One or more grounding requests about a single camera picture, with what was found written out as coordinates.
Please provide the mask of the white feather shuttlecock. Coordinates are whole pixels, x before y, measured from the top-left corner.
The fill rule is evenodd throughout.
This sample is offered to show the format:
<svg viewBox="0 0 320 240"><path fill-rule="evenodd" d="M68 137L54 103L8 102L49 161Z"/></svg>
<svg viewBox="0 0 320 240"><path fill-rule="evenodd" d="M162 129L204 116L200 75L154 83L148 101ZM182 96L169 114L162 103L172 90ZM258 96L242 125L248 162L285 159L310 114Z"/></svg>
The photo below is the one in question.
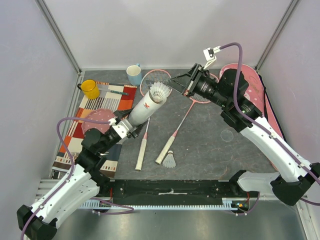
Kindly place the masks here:
<svg viewBox="0 0 320 240"><path fill-rule="evenodd" d="M162 82L155 82L151 85L149 93L155 103L161 103L168 98L171 89Z"/></svg>

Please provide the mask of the white shuttlecock tube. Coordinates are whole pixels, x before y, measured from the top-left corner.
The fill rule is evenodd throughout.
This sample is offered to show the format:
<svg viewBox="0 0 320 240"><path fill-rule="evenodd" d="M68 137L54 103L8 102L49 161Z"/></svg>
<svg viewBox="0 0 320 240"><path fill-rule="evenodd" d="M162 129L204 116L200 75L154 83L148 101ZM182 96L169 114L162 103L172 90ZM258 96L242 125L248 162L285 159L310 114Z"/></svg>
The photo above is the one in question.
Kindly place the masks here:
<svg viewBox="0 0 320 240"><path fill-rule="evenodd" d="M156 103L152 100L150 95L150 89L145 96L138 102L129 115L129 122L134 126L137 126L153 115L160 107L162 107L167 100L160 103Z"/></svg>

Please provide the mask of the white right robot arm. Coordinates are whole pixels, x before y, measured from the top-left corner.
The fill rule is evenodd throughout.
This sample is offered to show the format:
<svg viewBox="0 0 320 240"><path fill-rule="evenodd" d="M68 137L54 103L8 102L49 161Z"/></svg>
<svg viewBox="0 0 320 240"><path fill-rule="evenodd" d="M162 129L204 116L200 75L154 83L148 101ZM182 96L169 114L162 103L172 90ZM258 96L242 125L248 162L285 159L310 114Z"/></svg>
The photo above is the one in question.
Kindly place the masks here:
<svg viewBox="0 0 320 240"><path fill-rule="evenodd" d="M193 95L221 107L221 117L250 140L276 167L274 173L240 170L232 178L229 191L235 197L245 192L269 193L293 206L320 181L320 164L299 156L271 127L262 112L245 96L249 83L239 69L230 68L219 80L195 64L187 73L169 78L164 84L188 98Z"/></svg>

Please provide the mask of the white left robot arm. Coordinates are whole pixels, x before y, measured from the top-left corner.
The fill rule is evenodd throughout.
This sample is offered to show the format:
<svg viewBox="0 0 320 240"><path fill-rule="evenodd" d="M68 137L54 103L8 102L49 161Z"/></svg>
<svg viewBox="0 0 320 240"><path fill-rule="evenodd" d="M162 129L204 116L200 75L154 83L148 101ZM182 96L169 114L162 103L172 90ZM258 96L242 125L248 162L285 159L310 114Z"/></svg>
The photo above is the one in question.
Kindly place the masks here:
<svg viewBox="0 0 320 240"><path fill-rule="evenodd" d="M21 238L51 240L61 223L80 205L110 191L110 178L103 175L101 167L107 160L107 151L125 138L136 138L147 123L151 112L139 106L116 111L115 117L100 121L108 126L106 132L90 128L84 133L82 150L65 176L32 206L22 205L17 211Z"/></svg>

